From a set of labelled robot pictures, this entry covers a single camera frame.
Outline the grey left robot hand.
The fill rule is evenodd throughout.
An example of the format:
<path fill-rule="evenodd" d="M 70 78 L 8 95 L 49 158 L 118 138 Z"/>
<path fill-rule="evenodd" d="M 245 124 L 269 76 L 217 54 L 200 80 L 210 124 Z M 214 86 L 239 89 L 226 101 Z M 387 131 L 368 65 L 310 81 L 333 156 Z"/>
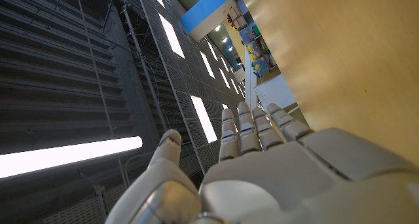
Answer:
<path fill-rule="evenodd" d="M 278 105 L 222 112 L 219 161 L 195 186 L 170 129 L 108 223 L 417 223 L 418 168 L 338 128 L 318 132 Z"/>

